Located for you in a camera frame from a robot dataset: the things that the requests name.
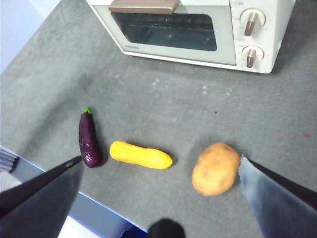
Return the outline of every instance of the oven knob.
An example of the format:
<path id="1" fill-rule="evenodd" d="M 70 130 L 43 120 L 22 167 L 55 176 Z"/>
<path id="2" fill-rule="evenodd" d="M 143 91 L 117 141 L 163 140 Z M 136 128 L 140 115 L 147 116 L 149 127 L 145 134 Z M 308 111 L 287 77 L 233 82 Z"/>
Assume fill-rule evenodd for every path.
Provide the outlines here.
<path id="1" fill-rule="evenodd" d="M 251 36 L 253 30 L 264 26 L 265 15 L 258 9 L 249 8 L 241 14 L 240 22 L 246 26 L 244 35 Z"/>
<path id="2" fill-rule="evenodd" d="M 263 59 L 264 52 L 259 47 L 247 46 L 242 50 L 242 55 L 247 59 L 247 67 L 252 68 L 255 62 Z"/>

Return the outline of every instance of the oven glass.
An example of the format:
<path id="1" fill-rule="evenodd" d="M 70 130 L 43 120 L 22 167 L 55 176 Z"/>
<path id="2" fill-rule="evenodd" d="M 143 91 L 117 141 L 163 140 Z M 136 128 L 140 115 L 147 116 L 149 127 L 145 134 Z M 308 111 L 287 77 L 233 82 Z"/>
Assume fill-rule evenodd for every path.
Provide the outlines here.
<path id="1" fill-rule="evenodd" d="M 111 15 L 132 43 L 203 51 L 217 49 L 212 20 L 208 15 L 117 12 Z"/>

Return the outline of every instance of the eggplant stem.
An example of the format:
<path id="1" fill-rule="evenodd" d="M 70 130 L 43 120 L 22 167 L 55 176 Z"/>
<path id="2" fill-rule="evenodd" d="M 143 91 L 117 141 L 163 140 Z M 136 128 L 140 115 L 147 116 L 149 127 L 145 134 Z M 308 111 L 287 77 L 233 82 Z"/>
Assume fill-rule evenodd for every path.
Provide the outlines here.
<path id="1" fill-rule="evenodd" d="M 93 111 L 91 110 L 90 107 L 85 107 L 82 113 L 90 113 L 90 114 L 92 114 Z"/>

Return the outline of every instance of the eggplant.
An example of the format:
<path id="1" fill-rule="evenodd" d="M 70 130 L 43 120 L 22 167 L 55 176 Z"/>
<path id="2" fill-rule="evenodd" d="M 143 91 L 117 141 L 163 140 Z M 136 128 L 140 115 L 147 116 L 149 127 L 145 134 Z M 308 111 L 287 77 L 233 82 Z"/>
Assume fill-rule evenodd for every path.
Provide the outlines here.
<path id="1" fill-rule="evenodd" d="M 101 150 L 96 137 L 91 108 L 85 108 L 79 122 L 79 147 L 81 157 L 87 167 L 96 167 L 102 161 Z"/>

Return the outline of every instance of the toaster oven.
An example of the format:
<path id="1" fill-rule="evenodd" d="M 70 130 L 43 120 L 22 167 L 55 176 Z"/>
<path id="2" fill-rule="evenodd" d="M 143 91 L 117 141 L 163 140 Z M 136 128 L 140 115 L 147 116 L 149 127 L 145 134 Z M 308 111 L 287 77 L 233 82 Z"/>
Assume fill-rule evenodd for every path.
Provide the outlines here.
<path id="1" fill-rule="evenodd" d="M 270 73 L 295 0 L 86 0 L 126 55 Z"/>

